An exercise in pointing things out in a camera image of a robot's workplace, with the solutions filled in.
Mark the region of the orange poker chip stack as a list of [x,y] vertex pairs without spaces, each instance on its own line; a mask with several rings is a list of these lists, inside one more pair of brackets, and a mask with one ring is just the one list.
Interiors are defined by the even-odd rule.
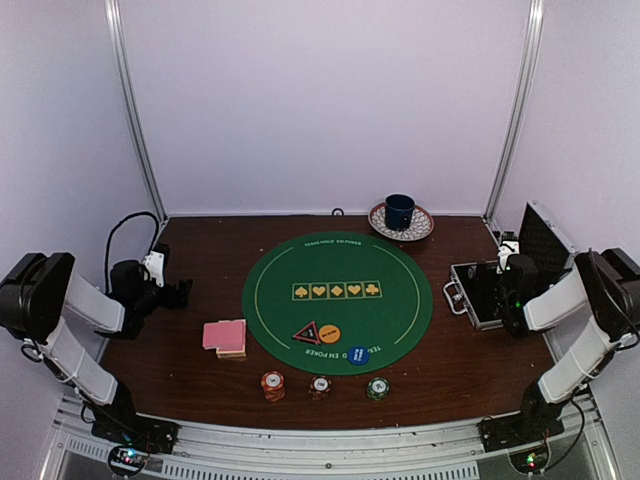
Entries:
[[265,372],[260,383],[264,397],[269,402],[277,402],[286,395],[284,376],[276,370]]

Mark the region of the black red triangular dealer button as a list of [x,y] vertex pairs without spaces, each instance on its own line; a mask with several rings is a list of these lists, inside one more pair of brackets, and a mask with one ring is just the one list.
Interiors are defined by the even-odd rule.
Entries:
[[319,330],[315,321],[309,322],[302,329],[297,331],[293,336],[293,340],[305,342],[313,345],[321,343]]

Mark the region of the orange big blind button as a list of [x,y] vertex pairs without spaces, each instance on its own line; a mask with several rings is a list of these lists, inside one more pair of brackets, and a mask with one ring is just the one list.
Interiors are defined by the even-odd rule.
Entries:
[[318,333],[321,342],[324,344],[335,344],[341,339],[341,330],[336,325],[323,325]]

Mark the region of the green poker chip stack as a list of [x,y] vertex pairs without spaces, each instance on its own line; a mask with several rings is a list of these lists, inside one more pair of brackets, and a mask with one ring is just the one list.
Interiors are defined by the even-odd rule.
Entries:
[[367,384],[366,393],[367,397],[371,400],[383,400],[390,393],[390,383],[383,377],[372,378]]

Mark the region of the blue small blind button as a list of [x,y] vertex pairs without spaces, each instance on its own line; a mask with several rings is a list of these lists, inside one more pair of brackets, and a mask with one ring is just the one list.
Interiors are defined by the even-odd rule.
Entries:
[[369,349],[363,346],[352,346],[347,351],[347,361],[354,366],[362,366],[369,362]]

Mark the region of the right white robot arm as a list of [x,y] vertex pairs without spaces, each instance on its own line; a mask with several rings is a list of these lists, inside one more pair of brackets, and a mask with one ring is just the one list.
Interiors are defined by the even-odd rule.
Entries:
[[504,328],[514,337],[580,326],[554,365],[523,394],[512,430],[535,440],[555,421],[579,387],[597,378],[615,353],[639,345],[639,264],[623,249],[576,255],[571,268],[544,291],[523,254],[508,257],[496,296]]

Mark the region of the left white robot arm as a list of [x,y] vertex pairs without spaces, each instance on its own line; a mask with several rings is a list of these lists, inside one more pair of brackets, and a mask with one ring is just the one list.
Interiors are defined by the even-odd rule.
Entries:
[[108,273],[110,292],[95,288],[75,270],[69,253],[25,255],[1,282],[1,326],[22,341],[25,355],[43,361],[72,385],[123,444],[137,442],[144,424],[129,389],[104,370],[71,332],[65,314],[84,320],[104,338],[135,340],[157,309],[187,307],[193,280],[167,284],[164,257],[117,263]]

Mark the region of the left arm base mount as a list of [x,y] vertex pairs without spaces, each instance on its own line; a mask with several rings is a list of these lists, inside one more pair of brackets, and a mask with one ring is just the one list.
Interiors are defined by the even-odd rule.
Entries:
[[171,454],[178,432],[177,423],[148,417],[136,417],[131,427],[105,419],[96,420],[91,427],[95,437],[151,454]]

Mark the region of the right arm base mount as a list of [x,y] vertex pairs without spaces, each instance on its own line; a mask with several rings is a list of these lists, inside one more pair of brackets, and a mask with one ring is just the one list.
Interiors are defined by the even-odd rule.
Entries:
[[540,442],[547,434],[555,436],[565,431],[560,420],[553,420],[546,426],[530,425],[519,414],[485,417],[477,428],[486,453]]

